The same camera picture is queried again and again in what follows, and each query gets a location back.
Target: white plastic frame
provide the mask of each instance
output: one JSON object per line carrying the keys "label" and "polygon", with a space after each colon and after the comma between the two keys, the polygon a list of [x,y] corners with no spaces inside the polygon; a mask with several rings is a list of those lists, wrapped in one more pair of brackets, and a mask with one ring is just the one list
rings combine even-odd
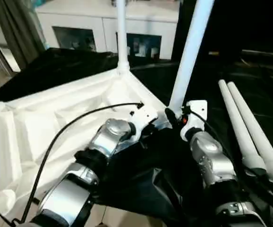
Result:
{"label": "white plastic frame", "polygon": [[[42,156],[54,135],[87,111],[126,102],[143,102],[158,113],[154,124],[168,125],[165,105],[130,71],[127,60],[125,0],[117,1],[119,27],[118,68],[85,79],[0,102],[0,213],[12,219],[26,203]],[[133,105],[94,113],[69,127],[57,140],[41,175],[36,196],[74,161],[99,127],[111,117],[127,119]]]}

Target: silver metal joint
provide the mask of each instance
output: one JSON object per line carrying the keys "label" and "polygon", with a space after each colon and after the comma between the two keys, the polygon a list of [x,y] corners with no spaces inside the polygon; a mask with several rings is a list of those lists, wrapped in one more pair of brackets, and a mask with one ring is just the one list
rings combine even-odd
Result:
{"label": "silver metal joint", "polygon": [[117,149],[117,146],[131,133],[127,121],[110,118],[99,129],[95,137],[88,145],[89,149],[96,149],[110,158]]}
{"label": "silver metal joint", "polygon": [[232,162],[222,152],[221,144],[209,133],[197,132],[190,141],[190,149],[207,186],[236,178]]}
{"label": "silver metal joint", "polygon": [[99,178],[95,172],[80,163],[74,162],[70,164],[60,176],[59,181],[61,181],[68,174],[74,174],[90,185],[97,185],[99,183]]}

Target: white cylindrical rod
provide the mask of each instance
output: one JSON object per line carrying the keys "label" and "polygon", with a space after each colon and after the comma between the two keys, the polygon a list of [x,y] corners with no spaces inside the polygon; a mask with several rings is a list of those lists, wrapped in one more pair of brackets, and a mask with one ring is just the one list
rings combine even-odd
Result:
{"label": "white cylindrical rod", "polygon": [[196,1],[183,56],[180,61],[179,71],[176,76],[169,103],[169,108],[175,113],[178,113],[183,105],[186,90],[207,27],[213,3],[214,0]]}
{"label": "white cylindrical rod", "polygon": [[239,110],[235,105],[235,102],[227,87],[226,82],[221,79],[220,81],[218,81],[218,85],[221,89],[222,98],[225,102],[234,129],[234,133],[239,144],[239,148],[243,157],[243,164],[259,175],[265,174],[266,167],[264,161],[257,153],[256,147],[251,139],[251,136],[244,121],[241,118]]}
{"label": "white cylindrical rod", "polygon": [[129,70],[127,57],[127,35],[126,35],[126,6],[125,0],[117,0],[118,10],[118,70],[120,73]]}
{"label": "white cylindrical rod", "polygon": [[228,83],[228,88],[273,181],[273,147],[235,84]]}

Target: black cloth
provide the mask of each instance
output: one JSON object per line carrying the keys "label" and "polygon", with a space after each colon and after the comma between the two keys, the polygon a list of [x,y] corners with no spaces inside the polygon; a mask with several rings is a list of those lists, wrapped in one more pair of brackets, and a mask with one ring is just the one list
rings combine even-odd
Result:
{"label": "black cloth", "polygon": [[[117,56],[110,53],[49,49],[0,89],[0,101],[113,69],[117,61]],[[133,74],[168,105],[178,66],[159,65],[142,70],[136,66],[152,62],[137,57],[129,61]],[[214,59],[195,66],[185,100],[208,101],[208,122],[235,161],[240,162],[238,145],[218,88],[219,79],[236,83],[273,145],[273,71],[224,65]],[[169,226],[178,220],[184,220],[186,226],[213,226],[197,166],[187,144],[171,130],[154,133],[142,144],[115,155],[108,168],[102,188],[94,195],[95,202],[162,218]]]}

